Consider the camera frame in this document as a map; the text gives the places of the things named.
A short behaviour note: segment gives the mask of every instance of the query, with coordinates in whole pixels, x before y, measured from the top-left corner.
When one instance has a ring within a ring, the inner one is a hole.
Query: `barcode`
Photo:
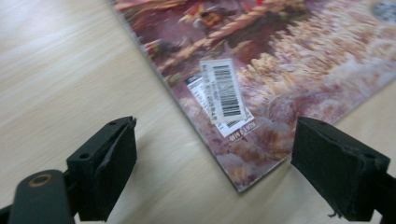
[[[228,128],[231,128],[231,127],[233,127],[237,122],[239,122],[239,120],[231,121],[231,122],[228,122],[228,123],[225,123],[225,124],[227,124],[227,127],[228,127]]]
[[[214,66],[213,71],[219,90],[219,98],[224,117],[241,114],[238,98],[236,97],[230,66]]]
[[[232,59],[200,61],[208,114],[214,123],[247,118]]]

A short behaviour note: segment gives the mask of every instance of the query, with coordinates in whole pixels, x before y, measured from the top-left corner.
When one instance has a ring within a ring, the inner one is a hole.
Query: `wooden surface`
[[[133,115],[138,161],[108,223],[347,223],[327,217],[290,160],[237,194],[106,1],[0,6],[0,207],[26,176],[64,171],[103,125]],[[393,83],[336,127],[395,160],[395,96]]]

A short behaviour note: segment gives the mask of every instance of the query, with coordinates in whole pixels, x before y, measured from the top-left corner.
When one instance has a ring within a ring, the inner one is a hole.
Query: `book cover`
[[[396,78],[392,0],[110,1],[239,192]]]

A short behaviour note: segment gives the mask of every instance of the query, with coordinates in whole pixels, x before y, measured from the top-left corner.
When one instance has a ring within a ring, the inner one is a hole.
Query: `book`
[[[396,78],[391,0],[109,0],[238,192]]]

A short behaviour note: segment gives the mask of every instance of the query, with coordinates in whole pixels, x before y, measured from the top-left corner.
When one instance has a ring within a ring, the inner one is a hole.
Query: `barcode sticker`
[[[195,76],[187,79],[186,82],[187,82],[187,87],[190,89],[190,91],[194,95],[195,99],[198,101],[198,103],[201,105],[201,107],[204,109],[204,111],[206,111],[206,113],[209,114],[208,113],[209,105],[207,103],[206,96],[205,96],[205,87],[204,87],[204,82],[203,82],[202,76],[195,75]],[[247,119],[235,120],[235,121],[230,121],[230,122],[226,122],[226,123],[216,124],[216,127],[218,128],[221,135],[223,137],[227,137],[231,133],[234,133],[235,131],[239,130],[240,128],[251,123],[254,120],[254,117],[247,108],[246,108],[246,112],[247,112]]]
[[[213,123],[247,119],[231,59],[201,61],[208,114]]]

